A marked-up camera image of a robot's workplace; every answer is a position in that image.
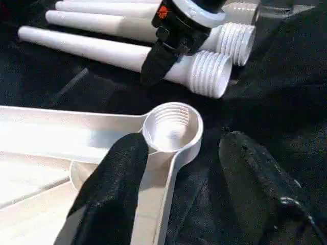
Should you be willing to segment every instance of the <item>black cloth background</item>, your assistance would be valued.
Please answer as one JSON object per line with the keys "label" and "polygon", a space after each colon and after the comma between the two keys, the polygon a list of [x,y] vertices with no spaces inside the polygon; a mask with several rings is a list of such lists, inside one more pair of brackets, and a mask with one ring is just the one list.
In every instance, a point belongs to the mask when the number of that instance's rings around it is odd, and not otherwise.
{"label": "black cloth background", "polygon": [[324,5],[284,20],[259,19],[260,43],[248,65],[236,70],[237,84],[212,100],[168,82],[144,88],[134,72],[17,42],[21,24],[107,38],[46,25],[44,10],[52,4],[38,1],[40,11],[24,11],[2,24],[0,102],[122,114],[142,114],[170,101],[195,107],[204,121],[203,146],[177,176],[166,245],[242,244],[218,159],[219,139],[232,130],[264,145],[327,213]]}

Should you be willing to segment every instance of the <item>threaded cap opening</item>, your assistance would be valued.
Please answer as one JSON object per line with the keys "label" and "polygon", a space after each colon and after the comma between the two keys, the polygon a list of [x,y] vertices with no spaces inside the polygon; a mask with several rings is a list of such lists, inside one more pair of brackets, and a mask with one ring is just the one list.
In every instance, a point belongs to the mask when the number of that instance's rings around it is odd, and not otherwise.
{"label": "threaded cap opening", "polygon": [[142,133],[148,145],[161,152],[176,152],[199,140],[200,114],[183,103],[165,103],[154,108],[144,121]]}

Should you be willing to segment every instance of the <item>white plastic pipe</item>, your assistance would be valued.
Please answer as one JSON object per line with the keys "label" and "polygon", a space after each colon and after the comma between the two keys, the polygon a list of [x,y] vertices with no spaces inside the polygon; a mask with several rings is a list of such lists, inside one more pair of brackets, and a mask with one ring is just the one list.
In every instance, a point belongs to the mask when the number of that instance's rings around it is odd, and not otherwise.
{"label": "white plastic pipe", "polygon": [[[155,42],[157,40],[155,35],[156,29],[151,25],[150,19],[103,14],[62,12],[54,10],[47,11],[45,18],[51,24],[65,27],[116,35],[147,42]],[[221,31],[225,31],[223,27],[226,25],[227,24],[224,24],[217,28],[213,28],[210,36],[200,49],[230,55],[233,59],[234,65],[245,65],[253,46],[255,27],[248,26],[245,28],[245,25],[242,24],[228,24],[228,31],[226,32],[226,35],[223,35],[220,38]],[[230,32],[229,29],[231,28],[238,31]],[[242,46],[239,45],[236,47],[237,38],[241,38],[240,44]],[[226,43],[228,40],[229,43],[227,46],[230,47],[230,49],[222,49],[222,47],[224,47],[222,46],[222,43]]]}
{"label": "white plastic pipe", "polygon": [[[109,14],[139,18],[152,19],[158,9],[158,3],[155,0],[137,0],[139,2],[116,2],[121,0],[108,0],[107,2],[98,0],[59,1],[56,3],[56,9],[60,11]],[[259,16],[259,4],[234,2],[222,7],[226,13],[225,22],[235,22],[247,25],[253,25]]]}
{"label": "white plastic pipe", "polygon": [[56,2],[56,10],[60,11],[120,15],[136,18],[152,19],[157,9],[158,4],[102,2],[97,3],[75,1]]}
{"label": "white plastic pipe", "polygon": [[[40,44],[128,70],[140,72],[150,47],[91,37],[21,27],[23,41]],[[190,91],[220,98],[228,85],[232,62],[229,56],[208,51],[184,56],[167,73],[165,79],[182,84]]]}
{"label": "white plastic pipe", "polygon": [[150,19],[117,15],[87,14],[49,10],[45,14],[48,23],[82,29],[91,32],[155,42],[156,28]]}
{"label": "white plastic pipe", "polygon": [[253,25],[259,17],[259,4],[234,2],[222,7],[226,22]]}

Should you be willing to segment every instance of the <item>ribbed plastic end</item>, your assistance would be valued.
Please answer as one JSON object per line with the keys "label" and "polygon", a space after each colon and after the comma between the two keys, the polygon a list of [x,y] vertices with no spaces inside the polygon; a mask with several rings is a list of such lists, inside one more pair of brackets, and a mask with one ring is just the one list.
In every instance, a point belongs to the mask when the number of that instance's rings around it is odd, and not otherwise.
{"label": "ribbed plastic end", "polygon": [[232,61],[230,56],[201,51],[193,56],[188,87],[193,93],[220,98],[226,91]]}
{"label": "ribbed plastic end", "polygon": [[197,134],[197,114],[183,103],[166,103],[147,116],[142,133],[150,147],[161,152],[176,152]]}
{"label": "ribbed plastic end", "polygon": [[255,26],[239,23],[223,25],[216,51],[229,55],[234,65],[243,66],[248,61],[255,38]]}
{"label": "ribbed plastic end", "polygon": [[230,3],[222,7],[229,22],[253,25],[259,17],[259,5],[252,3]]}

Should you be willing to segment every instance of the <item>plastic part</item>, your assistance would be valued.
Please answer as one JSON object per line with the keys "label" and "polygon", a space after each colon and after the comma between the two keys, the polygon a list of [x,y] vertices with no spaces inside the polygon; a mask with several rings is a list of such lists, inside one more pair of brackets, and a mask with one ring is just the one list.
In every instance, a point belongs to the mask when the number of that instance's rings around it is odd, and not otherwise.
{"label": "plastic part", "polygon": [[217,13],[210,13],[192,0],[172,0],[172,2],[185,16],[205,27],[217,27],[225,18],[223,11],[219,10]]}
{"label": "plastic part", "polygon": [[259,4],[234,2],[224,5],[222,10],[226,13],[226,22],[253,25],[259,17]]}
{"label": "plastic part", "polygon": [[155,42],[156,28],[149,19],[116,15],[74,13],[49,10],[45,14],[48,23],[104,33],[139,41]]}
{"label": "plastic part", "polygon": [[157,8],[158,4],[143,3],[56,2],[56,9],[60,11],[120,15],[136,18],[153,18]]}
{"label": "plastic part", "polygon": [[[54,10],[47,11],[45,17],[49,23],[55,25],[117,35],[139,41],[155,42],[157,40],[155,35],[156,29],[151,25],[149,19]],[[236,32],[228,32],[228,35],[222,36],[222,38],[236,41],[237,37],[240,37],[241,42],[239,44],[241,44],[241,46],[238,46],[238,49],[244,50],[243,54],[240,56],[240,61],[238,61],[238,52],[232,50],[223,52],[221,48],[217,48],[220,47],[218,42],[224,41],[219,39],[223,27],[238,29]],[[230,55],[234,65],[245,65],[251,53],[254,37],[254,26],[246,26],[238,23],[224,24],[212,29],[210,36],[200,49]]]}
{"label": "plastic part", "polygon": [[[121,136],[142,131],[150,154],[139,187],[131,244],[165,244],[177,173],[201,148],[203,121],[193,107],[170,102],[137,116],[0,106],[0,122],[0,151],[18,153],[25,147],[28,155],[38,149],[39,155],[66,155],[82,162],[102,161]],[[96,155],[86,155],[90,150]],[[71,180],[81,186],[96,165],[76,164],[80,163],[71,165]]]}
{"label": "plastic part", "polygon": [[[70,54],[97,60],[125,69],[140,72],[150,47],[126,44],[91,37],[21,27],[18,36],[23,41],[40,44]],[[232,62],[229,56],[202,51],[193,56],[184,56],[165,76],[165,79],[182,84],[192,92],[213,98],[220,98],[229,82]],[[217,70],[204,64],[219,62]]]}
{"label": "plastic part", "polygon": [[226,23],[222,26],[216,50],[231,56],[233,64],[244,66],[250,56],[255,38],[255,26]]}

